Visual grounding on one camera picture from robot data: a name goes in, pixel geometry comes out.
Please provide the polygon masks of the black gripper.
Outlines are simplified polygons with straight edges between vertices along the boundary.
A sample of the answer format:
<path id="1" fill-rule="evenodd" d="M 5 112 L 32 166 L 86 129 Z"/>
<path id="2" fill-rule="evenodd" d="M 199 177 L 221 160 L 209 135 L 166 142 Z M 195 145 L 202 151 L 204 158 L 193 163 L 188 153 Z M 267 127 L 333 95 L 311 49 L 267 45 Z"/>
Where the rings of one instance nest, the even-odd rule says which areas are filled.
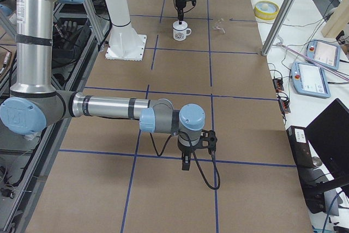
<path id="1" fill-rule="evenodd" d="M 180 141 L 177 143 L 179 150 L 182 152 L 182 170 L 190 170 L 190 159 L 193 151 L 197 149 L 197 145 L 192 147 L 182 144 Z"/>
<path id="2" fill-rule="evenodd" d="M 181 25 L 184 19 L 184 8 L 186 7 L 186 0 L 175 0 L 175 7 L 178 14 L 178 24 Z"/>

